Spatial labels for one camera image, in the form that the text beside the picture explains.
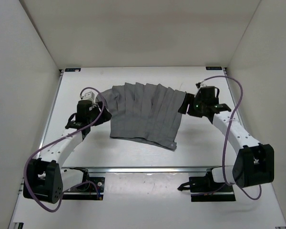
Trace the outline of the grey pleated skirt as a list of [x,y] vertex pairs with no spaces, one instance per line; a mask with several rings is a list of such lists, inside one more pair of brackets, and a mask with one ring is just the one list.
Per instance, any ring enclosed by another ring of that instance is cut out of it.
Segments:
[[110,137],[174,151],[185,92],[161,84],[125,83],[98,94],[112,115]]

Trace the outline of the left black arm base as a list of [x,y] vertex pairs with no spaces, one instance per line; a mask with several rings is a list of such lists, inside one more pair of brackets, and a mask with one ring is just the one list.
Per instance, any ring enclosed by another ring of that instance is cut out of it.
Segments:
[[61,170],[64,200],[103,200],[105,177],[94,175],[86,168]]

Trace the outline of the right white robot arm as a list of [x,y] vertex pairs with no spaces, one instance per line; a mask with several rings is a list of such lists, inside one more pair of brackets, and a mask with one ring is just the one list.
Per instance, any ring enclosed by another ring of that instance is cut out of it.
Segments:
[[214,86],[201,87],[198,92],[186,94],[179,113],[195,117],[206,117],[225,136],[235,153],[233,166],[212,168],[207,172],[204,186],[210,191],[217,190],[221,183],[251,187],[274,180],[274,149],[270,144],[261,144],[252,137],[238,119],[233,117],[231,108],[219,103],[219,89]]

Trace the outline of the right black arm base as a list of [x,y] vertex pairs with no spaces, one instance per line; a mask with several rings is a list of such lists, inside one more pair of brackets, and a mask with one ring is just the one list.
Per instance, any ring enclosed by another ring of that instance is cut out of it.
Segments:
[[232,186],[216,183],[211,169],[204,176],[191,176],[188,182],[181,184],[178,191],[190,191],[191,202],[234,202],[236,201]]

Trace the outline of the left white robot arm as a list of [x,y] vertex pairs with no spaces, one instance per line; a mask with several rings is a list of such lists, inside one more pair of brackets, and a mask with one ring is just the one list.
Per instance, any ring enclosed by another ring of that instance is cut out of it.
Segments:
[[61,200],[65,191],[87,189],[92,184],[87,169],[64,169],[62,166],[84,141],[91,127],[108,122],[111,117],[102,101],[80,100],[77,111],[69,117],[62,136],[43,147],[38,157],[34,156],[26,163],[24,197],[55,204]]

